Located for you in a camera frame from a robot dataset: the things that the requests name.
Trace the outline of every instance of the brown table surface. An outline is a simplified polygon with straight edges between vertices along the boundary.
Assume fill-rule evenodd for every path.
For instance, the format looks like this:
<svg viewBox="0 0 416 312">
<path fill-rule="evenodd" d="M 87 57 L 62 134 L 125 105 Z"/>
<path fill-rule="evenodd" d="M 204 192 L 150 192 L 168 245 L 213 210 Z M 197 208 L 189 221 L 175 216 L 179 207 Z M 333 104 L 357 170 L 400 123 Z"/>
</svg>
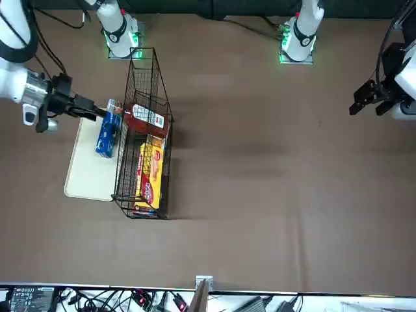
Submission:
<svg viewBox="0 0 416 312">
<path fill-rule="evenodd" d="M 348 115 L 389 22 L 326 19 L 315 64 L 285 66 L 275 41 L 230 23 L 140 18 L 177 121 L 170 212 L 182 220 L 65 197 L 78 121 L 38 135 L 2 99 L 0 280 L 192 287 L 206 274 L 217 289 L 416 294 L 416 122 Z M 124 98 L 128 62 L 106 59 L 92 19 L 76 31 L 39 16 L 72 89 L 105 105 Z"/>
</svg>

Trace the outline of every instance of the electronic device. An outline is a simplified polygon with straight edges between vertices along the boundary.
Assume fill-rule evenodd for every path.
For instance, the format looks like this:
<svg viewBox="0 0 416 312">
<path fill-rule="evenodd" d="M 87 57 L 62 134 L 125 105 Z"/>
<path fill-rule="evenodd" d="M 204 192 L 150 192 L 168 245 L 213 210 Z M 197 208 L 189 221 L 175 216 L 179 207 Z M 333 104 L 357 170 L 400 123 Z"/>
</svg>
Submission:
<svg viewBox="0 0 416 312">
<path fill-rule="evenodd" d="M 15 287 L 10 299 L 10 312 L 50 312 L 54 295 L 54 287 Z"/>
</svg>

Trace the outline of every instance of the grocery item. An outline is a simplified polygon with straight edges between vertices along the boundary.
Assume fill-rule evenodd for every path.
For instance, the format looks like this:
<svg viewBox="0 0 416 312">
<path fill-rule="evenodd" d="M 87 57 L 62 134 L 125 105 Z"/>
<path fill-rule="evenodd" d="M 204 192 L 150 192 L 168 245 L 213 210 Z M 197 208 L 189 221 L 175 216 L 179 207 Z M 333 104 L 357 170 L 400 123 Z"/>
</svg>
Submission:
<svg viewBox="0 0 416 312">
<path fill-rule="evenodd" d="M 111 158 L 112 148 L 116 141 L 117 131 L 121 122 L 120 115 L 107 111 L 99 131 L 96 152 L 102 157 Z"/>
<path fill-rule="evenodd" d="M 158 209 L 161 200 L 163 140 L 149 135 L 140 147 L 137 166 L 136 196 L 146 202 L 136 202 L 136 209 Z"/>
<path fill-rule="evenodd" d="M 137 132 L 165 138 L 168 135 L 169 120 L 139 104 L 126 104 L 124 120 L 127 126 Z"/>
</svg>

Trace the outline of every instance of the cracker box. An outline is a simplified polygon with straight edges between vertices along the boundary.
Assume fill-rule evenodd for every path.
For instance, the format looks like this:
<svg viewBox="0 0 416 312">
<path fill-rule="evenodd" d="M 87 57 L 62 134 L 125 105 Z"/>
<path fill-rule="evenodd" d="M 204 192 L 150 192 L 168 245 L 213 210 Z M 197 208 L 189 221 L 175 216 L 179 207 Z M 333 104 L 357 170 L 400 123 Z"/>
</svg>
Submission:
<svg viewBox="0 0 416 312">
<path fill-rule="evenodd" d="M 140 147 L 137 166 L 136 196 L 145 202 L 136 202 L 135 209 L 158 209 L 161 200 L 163 169 L 163 141 L 149 136 Z"/>
</svg>

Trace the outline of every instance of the white cutting board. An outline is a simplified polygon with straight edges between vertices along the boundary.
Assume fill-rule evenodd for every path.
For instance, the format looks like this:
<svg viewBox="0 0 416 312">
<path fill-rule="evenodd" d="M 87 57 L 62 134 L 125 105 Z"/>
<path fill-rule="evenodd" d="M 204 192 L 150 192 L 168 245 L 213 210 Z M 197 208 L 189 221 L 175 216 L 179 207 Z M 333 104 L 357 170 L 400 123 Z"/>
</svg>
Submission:
<svg viewBox="0 0 416 312">
<path fill-rule="evenodd" d="M 111 158 L 96 153 L 96 144 L 103 119 L 96 122 L 81 118 L 73 146 L 70 167 L 64 187 L 68 197 L 111 202 L 116 179 L 118 144 Z"/>
</svg>

